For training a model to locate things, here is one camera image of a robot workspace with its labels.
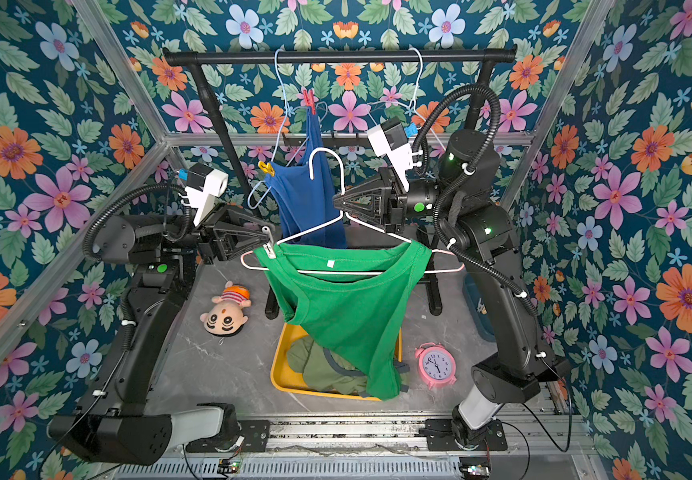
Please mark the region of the grey clothespin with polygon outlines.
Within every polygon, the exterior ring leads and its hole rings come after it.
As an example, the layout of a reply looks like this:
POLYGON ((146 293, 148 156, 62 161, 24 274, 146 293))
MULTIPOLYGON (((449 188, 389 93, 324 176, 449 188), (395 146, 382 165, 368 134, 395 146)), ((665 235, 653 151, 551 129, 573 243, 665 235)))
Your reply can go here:
POLYGON ((272 228, 268 225, 264 225, 261 227, 261 231, 267 237, 267 241, 262 246, 263 250, 269 259, 276 259, 277 255, 274 250, 275 238, 272 228))

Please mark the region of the white wire hanger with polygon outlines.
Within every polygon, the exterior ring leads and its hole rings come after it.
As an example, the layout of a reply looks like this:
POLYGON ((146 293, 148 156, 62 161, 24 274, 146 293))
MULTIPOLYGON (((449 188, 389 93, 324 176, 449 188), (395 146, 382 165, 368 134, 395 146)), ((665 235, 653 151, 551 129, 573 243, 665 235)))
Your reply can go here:
MULTIPOLYGON (((408 116, 415 118, 418 116, 422 122, 425 122, 430 113, 436 108, 438 103, 431 102, 427 108, 425 108, 421 113, 418 112, 418 96, 420 91, 420 81, 424 71, 424 59, 421 52, 414 46, 410 46, 409 50, 414 52, 419 61, 418 73, 415 80, 412 98, 408 104, 401 104, 404 108, 404 113, 408 116)), ((439 138, 439 135, 445 131, 445 128, 450 124, 449 109, 445 108, 440 117, 435 121, 432 126, 431 134, 435 138, 434 148, 432 149, 430 155, 434 158, 440 157, 445 150, 445 143, 439 138)))

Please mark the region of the olive green tank top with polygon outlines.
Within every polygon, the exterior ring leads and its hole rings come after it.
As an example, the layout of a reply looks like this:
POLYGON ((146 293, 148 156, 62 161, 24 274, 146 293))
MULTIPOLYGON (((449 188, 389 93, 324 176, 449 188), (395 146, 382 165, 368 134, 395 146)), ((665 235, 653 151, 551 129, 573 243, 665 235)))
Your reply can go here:
POLYGON ((368 398, 368 377, 345 358, 318 345, 310 336, 289 347, 286 360, 290 369, 302 376, 309 390, 319 393, 368 398))

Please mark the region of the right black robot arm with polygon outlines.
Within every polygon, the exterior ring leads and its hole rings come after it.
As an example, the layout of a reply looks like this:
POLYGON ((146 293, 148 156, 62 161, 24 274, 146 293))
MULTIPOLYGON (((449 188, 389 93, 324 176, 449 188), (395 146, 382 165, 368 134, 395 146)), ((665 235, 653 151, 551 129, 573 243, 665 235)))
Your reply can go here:
POLYGON ((380 140, 373 148, 378 155, 403 148, 401 159, 425 171, 427 135, 444 110, 462 97, 489 104, 489 126, 486 132, 474 125, 454 132, 436 179, 409 181, 405 167, 386 167, 366 184, 335 196, 334 204, 388 233, 400 232, 411 215, 431 216, 436 238, 465 265, 477 286, 497 351, 473 366, 474 386, 454 408, 450 428, 429 433, 473 449, 496 431, 496 416, 505 405, 527 403, 542 384, 569 375, 571 365, 542 336, 518 235, 509 213, 491 198, 501 162, 494 147, 502 113, 499 96, 487 85, 459 87, 432 110, 413 140, 391 120, 378 126, 380 140))

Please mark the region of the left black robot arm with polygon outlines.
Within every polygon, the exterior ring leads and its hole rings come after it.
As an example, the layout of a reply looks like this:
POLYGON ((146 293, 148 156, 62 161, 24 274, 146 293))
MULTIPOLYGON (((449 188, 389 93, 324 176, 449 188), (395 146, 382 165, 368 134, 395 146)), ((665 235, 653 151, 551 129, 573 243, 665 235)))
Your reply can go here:
POLYGON ((195 225, 194 211, 181 215, 124 215, 147 193, 184 196, 177 184, 131 190, 101 209, 87 228, 82 252, 89 260, 135 268, 120 296, 121 325, 98 375, 68 415, 56 415, 48 435, 87 462, 152 465, 178 445, 209 445, 231 451, 241 439, 236 408, 200 403, 191 410, 146 414, 146 404, 173 325, 195 283, 198 263, 226 261, 271 239, 273 224, 233 205, 214 208, 195 225))

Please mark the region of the blue tank top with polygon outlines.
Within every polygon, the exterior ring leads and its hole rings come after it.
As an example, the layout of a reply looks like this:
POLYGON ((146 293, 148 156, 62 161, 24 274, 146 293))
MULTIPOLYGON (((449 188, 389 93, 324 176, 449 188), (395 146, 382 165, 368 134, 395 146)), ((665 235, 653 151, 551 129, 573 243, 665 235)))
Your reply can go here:
POLYGON ((285 243, 345 249, 345 228, 341 211, 334 206, 336 189, 322 146, 319 118, 308 109, 301 163, 275 166, 267 185, 279 207, 285 243))

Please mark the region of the plush doll toy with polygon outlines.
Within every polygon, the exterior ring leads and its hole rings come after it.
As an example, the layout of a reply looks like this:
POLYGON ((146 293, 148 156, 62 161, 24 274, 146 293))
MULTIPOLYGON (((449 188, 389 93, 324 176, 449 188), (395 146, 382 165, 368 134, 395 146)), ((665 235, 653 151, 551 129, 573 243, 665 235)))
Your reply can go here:
POLYGON ((228 281, 223 292, 214 296, 211 301, 213 306, 210 311, 200 315, 204 329, 214 336, 230 337, 238 334, 249 320, 245 310, 252 305, 250 291, 228 281))

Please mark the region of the pink clothespin on blue top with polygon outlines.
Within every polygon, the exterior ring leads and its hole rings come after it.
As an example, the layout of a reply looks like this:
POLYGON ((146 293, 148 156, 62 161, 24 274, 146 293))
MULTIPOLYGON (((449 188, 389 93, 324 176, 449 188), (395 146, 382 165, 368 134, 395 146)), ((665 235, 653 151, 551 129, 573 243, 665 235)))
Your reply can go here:
POLYGON ((300 92, 298 93, 298 98, 301 101, 303 107, 308 108, 312 114, 316 113, 319 98, 317 97, 313 89, 302 87, 300 92))

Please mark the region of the dark teal plastic bin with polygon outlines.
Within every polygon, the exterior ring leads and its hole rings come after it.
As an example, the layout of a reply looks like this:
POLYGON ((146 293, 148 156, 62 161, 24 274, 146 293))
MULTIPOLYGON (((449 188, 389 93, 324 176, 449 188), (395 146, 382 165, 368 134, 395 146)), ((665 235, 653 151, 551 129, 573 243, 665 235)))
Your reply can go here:
POLYGON ((462 287, 463 296, 480 336, 487 342, 495 343, 494 329, 488 318, 482 295, 471 276, 466 276, 462 287))

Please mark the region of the yellow plastic tray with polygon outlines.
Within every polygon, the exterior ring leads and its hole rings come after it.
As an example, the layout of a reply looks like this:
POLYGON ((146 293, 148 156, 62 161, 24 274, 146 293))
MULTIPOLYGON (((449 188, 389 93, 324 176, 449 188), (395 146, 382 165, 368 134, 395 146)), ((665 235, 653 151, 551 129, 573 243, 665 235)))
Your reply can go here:
POLYGON ((308 387, 303 382, 302 376, 293 372, 288 366, 286 360, 286 352, 293 342, 296 340, 309 336, 308 333, 300 326, 297 325, 285 325, 279 338, 277 349, 275 352, 274 360, 271 367, 271 381, 275 388, 280 391, 292 393, 292 394, 302 394, 310 396, 318 396, 333 399, 343 399, 343 400, 365 400, 365 401, 377 401, 380 399, 369 396, 368 398, 352 397, 339 395, 337 393, 319 393, 313 390, 309 390, 308 387))

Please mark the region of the black clothes rack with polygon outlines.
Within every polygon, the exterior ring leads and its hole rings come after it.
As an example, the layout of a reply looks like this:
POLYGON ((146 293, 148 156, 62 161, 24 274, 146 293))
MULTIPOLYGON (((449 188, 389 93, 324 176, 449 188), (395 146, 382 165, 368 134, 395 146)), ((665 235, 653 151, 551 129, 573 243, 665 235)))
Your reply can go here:
MULTIPOLYGON (((498 64, 511 64, 516 60, 515 49, 455 50, 421 52, 423 59, 432 61, 473 61, 481 66, 478 80, 474 84, 457 88, 430 113, 418 132, 409 136, 413 152, 419 157, 421 165, 412 169, 417 175, 415 180, 425 179, 428 170, 431 149, 427 136, 442 111, 464 96, 469 97, 469 112, 463 128, 450 136, 446 147, 446 159, 439 163, 439 174, 436 181, 439 186, 431 216, 435 221, 436 233, 452 241, 455 253, 466 255, 475 239, 473 229, 465 229, 463 221, 472 217, 475 212, 489 205, 489 194, 500 158, 495 151, 495 137, 499 131, 502 114, 498 95, 490 88, 492 72, 498 64)), ((253 186, 240 165, 227 123, 221 112, 221 103, 214 88, 209 84, 203 71, 206 65, 235 64, 271 64, 274 52, 163 52, 164 59, 173 67, 184 67, 191 72, 199 94, 199 99, 221 145, 226 151, 230 164, 240 181, 247 200, 253 186)), ((286 51, 280 57, 281 64, 319 63, 378 63, 383 60, 411 61, 418 60, 412 51, 286 51)))

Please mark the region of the pink alarm clock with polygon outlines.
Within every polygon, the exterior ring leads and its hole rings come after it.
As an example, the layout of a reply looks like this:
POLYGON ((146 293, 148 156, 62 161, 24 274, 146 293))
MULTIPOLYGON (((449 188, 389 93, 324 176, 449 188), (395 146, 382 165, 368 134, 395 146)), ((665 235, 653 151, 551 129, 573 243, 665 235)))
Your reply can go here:
POLYGON ((443 345, 424 343, 416 348, 415 358, 421 379, 430 390, 452 386, 457 382, 456 360, 443 345))

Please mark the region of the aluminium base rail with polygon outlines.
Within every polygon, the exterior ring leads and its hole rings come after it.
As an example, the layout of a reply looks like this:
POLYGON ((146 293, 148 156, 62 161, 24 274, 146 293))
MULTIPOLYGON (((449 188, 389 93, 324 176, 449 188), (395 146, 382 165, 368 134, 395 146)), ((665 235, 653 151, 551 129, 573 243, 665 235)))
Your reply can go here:
POLYGON ((453 455, 594 455, 594 440, 582 422, 568 416, 524 409, 503 410, 478 436, 478 444, 459 444, 451 416, 444 413, 358 412, 343 415, 268 417, 261 435, 265 451, 346 455, 377 452, 413 457, 453 455))

